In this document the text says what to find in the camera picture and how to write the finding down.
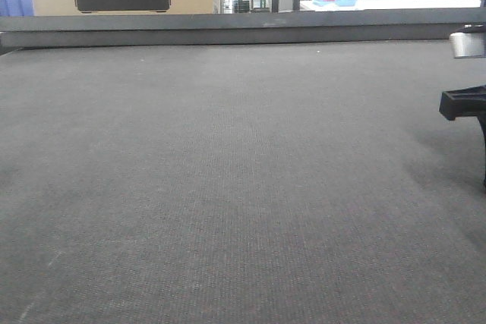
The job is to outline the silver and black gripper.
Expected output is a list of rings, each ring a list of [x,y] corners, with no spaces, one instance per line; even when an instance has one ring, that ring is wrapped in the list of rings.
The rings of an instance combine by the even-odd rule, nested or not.
[[[466,25],[450,34],[454,58],[485,57],[485,25]],[[485,146],[485,85],[443,91],[439,113],[448,121],[457,118],[476,118]]]

